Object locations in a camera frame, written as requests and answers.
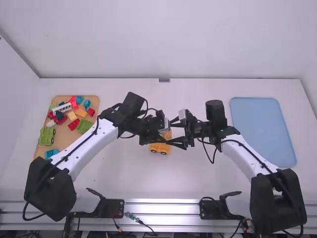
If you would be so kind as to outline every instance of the red lego brick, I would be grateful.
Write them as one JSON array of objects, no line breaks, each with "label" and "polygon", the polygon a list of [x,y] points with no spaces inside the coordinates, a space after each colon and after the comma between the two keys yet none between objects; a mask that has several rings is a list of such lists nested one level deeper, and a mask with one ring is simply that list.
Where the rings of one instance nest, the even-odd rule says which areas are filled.
[{"label": "red lego brick", "polygon": [[72,131],[74,129],[76,129],[76,127],[78,126],[79,122],[80,122],[80,119],[77,118],[75,121],[73,121],[70,124],[68,124],[69,129],[72,130]]},{"label": "red lego brick", "polygon": [[95,110],[92,108],[88,108],[87,112],[91,117],[93,117],[93,115],[95,114]]},{"label": "red lego brick", "polygon": [[48,113],[48,117],[56,122],[57,125],[61,125],[63,122],[67,120],[67,116],[64,114],[64,118],[61,120],[58,120],[56,116],[53,115],[53,111],[50,111]]},{"label": "red lego brick", "polygon": [[70,103],[71,103],[73,109],[78,109],[79,108],[76,101],[71,101]]},{"label": "red lego brick", "polygon": [[70,99],[69,99],[69,103],[71,103],[71,102],[74,102],[74,101],[76,101],[76,96],[72,96]]}]

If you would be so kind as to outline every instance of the yellow lego brick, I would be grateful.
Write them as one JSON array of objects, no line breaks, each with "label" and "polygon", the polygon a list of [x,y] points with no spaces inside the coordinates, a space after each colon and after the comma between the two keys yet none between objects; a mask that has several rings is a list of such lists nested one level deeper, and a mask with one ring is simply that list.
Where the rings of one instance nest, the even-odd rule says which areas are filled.
[{"label": "yellow lego brick", "polygon": [[82,110],[82,109],[77,109],[75,111],[75,114],[79,115],[79,116],[81,116],[83,118],[86,118],[88,116],[88,113],[86,111]]},{"label": "yellow lego brick", "polygon": [[77,116],[75,115],[74,112],[69,112],[67,113],[67,115],[71,121],[75,121],[77,119]]},{"label": "yellow lego brick", "polygon": [[[161,136],[166,139],[170,140],[172,138],[172,131],[169,130],[167,132],[163,132]],[[153,153],[161,153],[163,155],[168,155],[171,151],[172,146],[167,145],[165,143],[152,143],[150,144],[150,151]]]}]

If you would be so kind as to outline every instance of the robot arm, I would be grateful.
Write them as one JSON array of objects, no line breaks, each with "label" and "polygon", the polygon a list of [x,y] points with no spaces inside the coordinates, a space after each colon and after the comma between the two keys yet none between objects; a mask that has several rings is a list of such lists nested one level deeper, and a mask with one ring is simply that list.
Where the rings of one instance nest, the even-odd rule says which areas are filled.
[{"label": "robot arm", "polygon": [[[206,102],[206,122],[198,120],[188,110],[180,110],[171,121],[162,111],[156,111],[156,117],[139,118],[148,111],[141,110],[144,102],[147,103],[144,98],[129,92],[122,104],[104,110],[93,127],[69,147],[48,161],[36,158],[30,165],[24,193],[27,204],[32,204],[55,221],[61,220],[75,205],[73,182],[81,170],[106,145],[128,131],[139,136],[140,145],[158,142],[185,150],[188,146],[195,146],[195,138],[203,141],[208,138],[209,142],[205,143],[215,145],[229,156],[251,182],[251,197],[250,204],[241,209],[243,206],[237,204],[241,192],[220,196],[216,207],[223,208],[224,216],[228,213],[251,218],[260,234],[271,234],[306,223],[307,215],[296,174],[291,169],[280,170],[265,160],[246,143],[238,130],[228,126],[221,101]],[[185,135],[166,141],[160,132],[170,127],[184,128]],[[273,190],[282,194],[276,196]]]}]

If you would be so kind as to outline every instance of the black cable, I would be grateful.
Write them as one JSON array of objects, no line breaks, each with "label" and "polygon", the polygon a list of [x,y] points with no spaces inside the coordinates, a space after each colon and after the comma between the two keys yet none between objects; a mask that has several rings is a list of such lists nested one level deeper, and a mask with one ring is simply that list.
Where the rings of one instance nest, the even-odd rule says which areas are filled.
[{"label": "black cable", "polygon": [[153,229],[151,228],[151,227],[149,227],[148,225],[146,225],[146,224],[143,224],[144,226],[146,226],[147,228],[149,228],[151,231],[152,231],[152,233],[153,234],[150,234],[150,233],[147,233],[146,232],[146,234],[148,234],[149,236],[151,236],[151,237],[157,237],[158,236],[158,234],[156,234],[154,231],[153,231]]},{"label": "black cable", "polygon": [[79,232],[79,226],[80,226],[80,217],[78,218],[77,233]]},{"label": "black cable", "polygon": [[[246,151],[248,151],[260,164],[263,168],[265,168],[269,173],[270,175],[273,177],[273,179],[278,183],[278,185],[281,187],[282,191],[286,194],[286,196],[288,197],[288,199],[291,201],[291,204],[292,206],[295,208],[296,212],[298,213],[298,215],[300,216],[301,220],[303,220],[303,217],[302,217],[302,214],[300,213],[300,210],[299,210],[299,207],[297,206],[296,202],[294,201],[294,198],[292,197],[292,195],[289,193],[289,191],[287,190],[287,188],[284,186],[284,184],[278,179],[278,177],[272,172],[272,170],[270,170],[267,165],[262,162],[248,147],[246,147],[243,143],[241,143],[240,141],[238,140],[232,140],[232,139],[228,139],[228,140],[223,140],[222,142],[220,142],[219,145],[221,145],[222,143],[224,142],[229,142],[229,141],[232,141],[232,142],[236,142],[238,143],[239,146],[242,146]],[[304,225],[301,224],[300,225],[300,233],[298,235],[293,235],[293,234],[290,234],[289,232],[287,232],[286,230],[282,230],[284,233],[290,235],[291,237],[294,237],[294,238],[299,238],[303,235],[304,233]]]},{"label": "black cable", "polygon": [[202,138],[202,141],[200,141],[200,140],[198,140],[198,141],[203,144],[204,151],[205,151],[205,153],[206,153],[206,155],[207,155],[207,157],[208,157],[210,163],[214,164],[214,158],[215,158],[215,155],[216,155],[217,148],[214,150],[214,152],[213,152],[213,157],[212,157],[212,160],[211,160],[211,159],[210,159],[210,156],[209,156],[209,154],[208,154],[208,151],[207,151],[207,149],[206,149],[206,146],[205,146],[205,144],[209,144],[209,143],[208,143],[208,142],[204,142],[204,138]]},{"label": "black cable", "polygon": [[200,199],[200,201],[202,201],[204,199],[209,199],[209,200],[215,201],[215,199],[213,199],[212,197],[203,197],[202,199]]},{"label": "black cable", "polygon": [[149,228],[149,229],[152,231],[152,233],[153,233],[153,234],[150,234],[150,233],[144,232],[143,237],[145,236],[145,234],[148,234],[148,235],[151,236],[151,237],[157,237],[157,236],[158,236],[158,234],[156,234],[156,233],[153,231],[153,229],[152,229],[151,227],[149,227],[147,224],[145,224],[143,221],[139,220],[138,223],[141,224],[141,225],[143,225],[143,226],[146,226],[146,227]]},{"label": "black cable", "polygon": [[15,237],[15,238],[22,238],[22,237],[29,237],[30,235],[32,235],[31,237],[36,237],[36,238],[41,238],[39,235],[40,231],[38,231],[38,233],[36,231],[30,231],[30,233],[21,235],[19,237]]},{"label": "black cable", "polygon": [[234,235],[237,233],[237,231],[238,231],[238,229],[239,229],[239,227],[240,227],[242,221],[243,221],[243,219],[241,219],[241,220],[239,221],[239,224],[238,224],[238,226],[237,226],[237,229],[234,231],[233,235],[230,236],[230,238],[233,238]]},{"label": "black cable", "polygon": [[206,142],[206,141],[202,141],[201,139],[199,139],[199,138],[196,138],[199,142],[201,142],[201,143],[204,143],[204,144],[207,144],[207,145],[213,145],[213,144],[211,144],[211,143],[209,143],[209,142]]},{"label": "black cable", "polygon": [[29,235],[32,235],[32,233],[27,233],[27,234],[24,234],[24,235],[21,235],[19,237],[15,237],[15,238],[22,238],[22,237],[26,237],[26,236],[29,236]]},{"label": "black cable", "polygon": [[134,136],[136,136],[136,135],[133,134],[133,135],[130,135],[130,136],[127,136],[127,137],[122,137],[122,136],[120,136],[120,138],[121,138],[121,139],[129,139],[129,138],[132,138],[132,137],[134,137]]},{"label": "black cable", "polygon": [[[145,114],[144,114],[144,116],[141,118],[141,119],[144,119],[146,116],[147,116],[147,114],[148,114],[148,111],[151,109],[153,109],[153,110],[156,110],[156,109],[154,109],[154,108],[149,108],[149,102],[148,102],[148,100],[146,100],[145,99],[145,103],[146,103],[146,105],[147,105],[147,108],[146,108],[146,110],[145,110]],[[130,135],[130,136],[127,136],[127,137],[122,137],[122,136],[120,136],[120,138],[121,139],[130,139],[130,138],[132,138],[132,137],[134,137],[134,136],[136,136],[136,135]]]},{"label": "black cable", "polygon": [[[97,125],[96,125],[96,129],[94,130],[93,133],[91,133],[86,139],[84,139],[81,143],[79,143],[79,145],[77,145],[72,151],[70,151],[66,156],[62,157],[56,164],[53,165],[53,167],[51,167],[49,169],[49,171],[41,178],[41,180],[38,182],[37,186],[35,187],[35,189],[33,190],[33,192],[36,192],[40,186],[43,185],[44,181],[46,179],[48,179],[50,177],[50,174],[53,172],[53,170],[55,170],[55,168],[60,164],[62,163],[63,161],[67,161],[68,160],[68,157],[74,153],[80,146],[82,146],[85,142],[87,142],[91,137],[93,137],[94,135],[97,134],[97,130],[99,128],[99,116],[97,116]],[[38,216],[35,216],[35,217],[31,217],[31,218],[26,218],[25,217],[25,213],[26,213],[26,208],[28,207],[29,205],[29,202],[26,202],[25,205],[24,205],[24,208],[23,208],[23,211],[22,211],[22,218],[24,221],[32,221],[32,220],[35,220],[39,217],[42,217],[44,216],[45,214],[42,213]]]}]

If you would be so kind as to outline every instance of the blue tray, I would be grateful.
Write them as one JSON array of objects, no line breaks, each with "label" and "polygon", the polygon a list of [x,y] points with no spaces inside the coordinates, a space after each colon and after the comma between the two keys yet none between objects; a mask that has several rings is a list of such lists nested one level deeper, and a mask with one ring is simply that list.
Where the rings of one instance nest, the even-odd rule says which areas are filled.
[{"label": "blue tray", "polygon": [[232,98],[234,127],[266,160],[279,167],[297,163],[281,107],[275,98]]}]

